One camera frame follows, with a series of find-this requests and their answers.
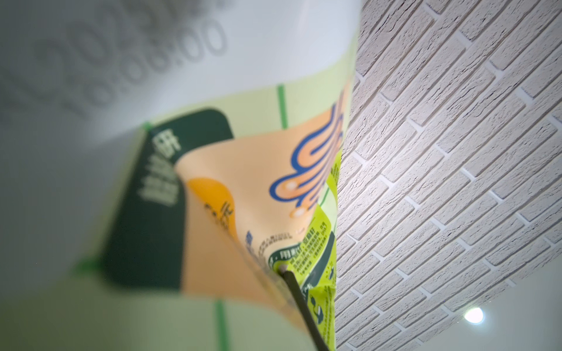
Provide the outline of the green oats bag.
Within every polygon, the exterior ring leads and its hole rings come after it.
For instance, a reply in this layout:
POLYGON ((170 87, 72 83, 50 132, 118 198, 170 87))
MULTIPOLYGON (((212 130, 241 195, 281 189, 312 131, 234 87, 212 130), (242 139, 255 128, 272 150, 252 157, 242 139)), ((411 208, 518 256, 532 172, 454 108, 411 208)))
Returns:
POLYGON ((1 349, 335 349, 360 1, 3 1, 1 349))

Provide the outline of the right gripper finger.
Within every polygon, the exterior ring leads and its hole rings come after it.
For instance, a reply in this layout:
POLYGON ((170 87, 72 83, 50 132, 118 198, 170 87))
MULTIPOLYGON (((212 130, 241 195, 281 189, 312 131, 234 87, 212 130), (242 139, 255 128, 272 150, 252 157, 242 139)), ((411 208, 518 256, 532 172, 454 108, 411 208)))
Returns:
POLYGON ((299 284, 297 282, 297 278, 295 277, 294 273, 291 271, 282 271, 280 273, 283 280, 288 286, 291 295, 296 302, 298 309, 303 317, 305 325, 307 326, 307 330, 310 333, 310 336, 316 346, 317 351, 329 351, 328 346, 322 339, 322 336, 315 325, 315 321, 313 320, 313 316, 310 314, 310 311, 307 307, 307 301, 304 299, 304 296, 300 290, 299 284))

